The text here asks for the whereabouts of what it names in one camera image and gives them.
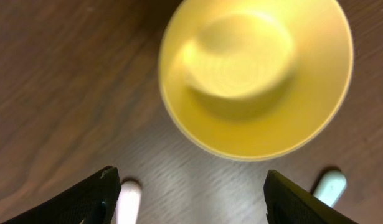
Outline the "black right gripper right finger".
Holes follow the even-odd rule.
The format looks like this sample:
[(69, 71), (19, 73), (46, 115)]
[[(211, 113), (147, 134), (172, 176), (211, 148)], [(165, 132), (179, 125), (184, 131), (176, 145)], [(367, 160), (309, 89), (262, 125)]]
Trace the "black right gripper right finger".
[(263, 191), (268, 224), (357, 224), (275, 170), (268, 171)]

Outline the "yellow plastic bowl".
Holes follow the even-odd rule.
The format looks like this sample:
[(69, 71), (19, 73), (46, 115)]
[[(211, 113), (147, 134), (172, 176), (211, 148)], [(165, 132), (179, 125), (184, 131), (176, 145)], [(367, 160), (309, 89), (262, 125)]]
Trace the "yellow plastic bowl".
[(351, 29), (335, 0), (183, 1), (158, 58), (163, 103), (215, 155), (262, 161), (317, 136), (351, 83)]

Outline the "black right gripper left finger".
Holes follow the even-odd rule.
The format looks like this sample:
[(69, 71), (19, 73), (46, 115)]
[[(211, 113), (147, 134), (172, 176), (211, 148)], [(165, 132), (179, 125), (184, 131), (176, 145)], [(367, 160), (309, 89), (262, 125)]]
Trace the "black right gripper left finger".
[(54, 198), (5, 223), (110, 224), (120, 190), (118, 169), (107, 166)]

